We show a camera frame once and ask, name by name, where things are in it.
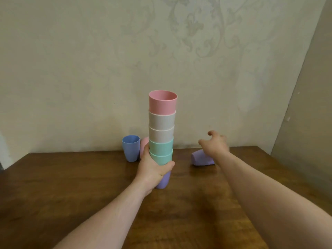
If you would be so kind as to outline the person's right hand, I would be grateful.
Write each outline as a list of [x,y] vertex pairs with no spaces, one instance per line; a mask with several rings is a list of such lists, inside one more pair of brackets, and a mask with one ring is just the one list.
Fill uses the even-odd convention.
[[229,146],[226,142],[226,136],[219,134],[215,130],[210,130],[208,135],[211,139],[211,150],[203,150],[204,153],[213,159],[229,153]]

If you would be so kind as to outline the person's left hand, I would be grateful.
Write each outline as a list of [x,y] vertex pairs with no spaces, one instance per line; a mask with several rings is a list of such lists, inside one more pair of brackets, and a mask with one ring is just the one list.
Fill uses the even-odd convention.
[[147,196],[158,185],[161,180],[155,179],[155,166],[157,163],[151,158],[149,144],[145,146],[144,155],[139,162],[134,184],[144,196]]

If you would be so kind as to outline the mint green plastic cup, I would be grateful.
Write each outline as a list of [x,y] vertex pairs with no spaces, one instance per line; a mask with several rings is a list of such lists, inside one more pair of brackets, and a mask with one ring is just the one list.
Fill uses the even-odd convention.
[[167,143],[158,143],[149,139],[149,151],[157,156],[167,156],[173,151],[173,140],[174,138]]
[[160,166],[163,166],[163,165],[167,164],[168,162],[172,161],[173,150],[171,151],[171,153],[169,153],[168,155],[165,155],[165,156],[155,155],[151,151],[149,151],[149,153],[150,153],[151,158]]

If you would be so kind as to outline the purple plastic cup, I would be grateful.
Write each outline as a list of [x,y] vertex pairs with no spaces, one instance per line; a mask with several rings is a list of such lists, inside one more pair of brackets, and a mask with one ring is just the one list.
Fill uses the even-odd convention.
[[163,176],[163,178],[161,179],[161,181],[158,183],[158,185],[155,188],[156,189],[165,189],[169,183],[170,176],[171,176],[171,171],[167,172]]
[[214,160],[206,155],[203,149],[197,150],[191,154],[191,163],[194,166],[210,166],[214,165]]

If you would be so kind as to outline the person's left forearm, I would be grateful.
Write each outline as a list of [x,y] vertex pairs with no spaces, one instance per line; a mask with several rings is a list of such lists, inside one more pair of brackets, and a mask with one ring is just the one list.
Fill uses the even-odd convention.
[[113,201],[53,249],[121,249],[144,198],[156,184],[150,178],[135,178]]

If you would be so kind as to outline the person's right forearm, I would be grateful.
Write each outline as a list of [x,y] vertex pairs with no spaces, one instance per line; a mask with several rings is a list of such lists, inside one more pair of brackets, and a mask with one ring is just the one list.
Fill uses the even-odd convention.
[[271,249],[332,249],[332,216],[230,152],[211,154]]

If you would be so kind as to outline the pink plastic cup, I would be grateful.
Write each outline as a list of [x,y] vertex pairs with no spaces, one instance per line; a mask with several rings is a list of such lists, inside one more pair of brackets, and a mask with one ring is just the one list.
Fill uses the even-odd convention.
[[140,140],[140,152],[139,152],[139,159],[142,160],[144,155],[145,146],[149,143],[149,137],[144,137]]
[[149,93],[149,112],[168,116],[176,112],[177,94],[166,90],[154,90]]

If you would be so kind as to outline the beige plastic cup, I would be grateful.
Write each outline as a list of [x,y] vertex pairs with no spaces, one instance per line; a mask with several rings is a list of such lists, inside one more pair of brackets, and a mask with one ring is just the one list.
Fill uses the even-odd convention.
[[164,131],[174,127],[176,111],[174,111],[174,113],[170,115],[154,114],[149,111],[148,116],[150,128]]
[[174,133],[173,125],[168,130],[156,130],[149,127],[149,140],[155,143],[168,143],[173,140],[173,133]]

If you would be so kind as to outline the blue plastic cup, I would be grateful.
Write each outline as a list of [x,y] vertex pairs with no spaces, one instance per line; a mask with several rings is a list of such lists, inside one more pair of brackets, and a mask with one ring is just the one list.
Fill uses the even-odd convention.
[[140,153],[140,137],[127,135],[122,139],[122,148],[128,162],[136,162]]

